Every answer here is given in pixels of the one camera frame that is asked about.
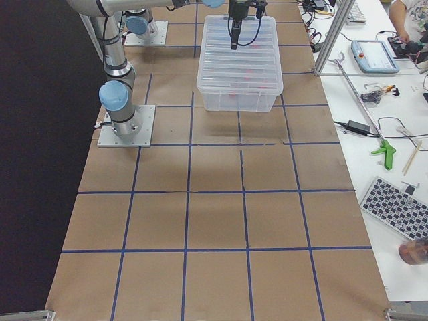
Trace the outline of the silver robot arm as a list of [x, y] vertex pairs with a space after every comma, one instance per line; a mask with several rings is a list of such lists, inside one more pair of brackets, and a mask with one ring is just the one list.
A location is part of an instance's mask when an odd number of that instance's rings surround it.
[[[202, 3], [209, 8], [218, 8], [224, 1], [158, 1], [156, 7], [165, 7], [169, 12], [192, 3]], [[157, 46], [164, 45], [167, 36], [168, 21], [156, 21], [152, 7], [141, 7], [123, 11], [118, 23], [119, 35], [124, 45]]]
[[131, 33], [150, 39], [155, 35], [151, 9], [166, 7], [169, 11], [188, 5], [189, 1], [68, 1], [80, 15], [86, 16], [94, 30], [102, 52], [102, 63], [108, 81], [99, 89], [99, 98], [111, 119], [113, 134], [118, 138], [133, 138], [144, 124], [132, 104], [136, 72], [126, 58], [121, 28], [114, 18], [124, 12]]

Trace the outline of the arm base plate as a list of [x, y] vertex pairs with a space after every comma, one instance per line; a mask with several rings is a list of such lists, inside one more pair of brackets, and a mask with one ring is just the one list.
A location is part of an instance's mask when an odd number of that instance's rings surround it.
[[97, 146], [100, 148], [149, 148], [154, 126], [155, 105], [134, 105], [134, 116], [124, 123], [113, 122], [106, 112], [100, 127]]
[[165, 46], [168, 21], [149, 22], [142, 17], [126, 19], [127, 32], [124, 45], [128, 47], [159, 47]]

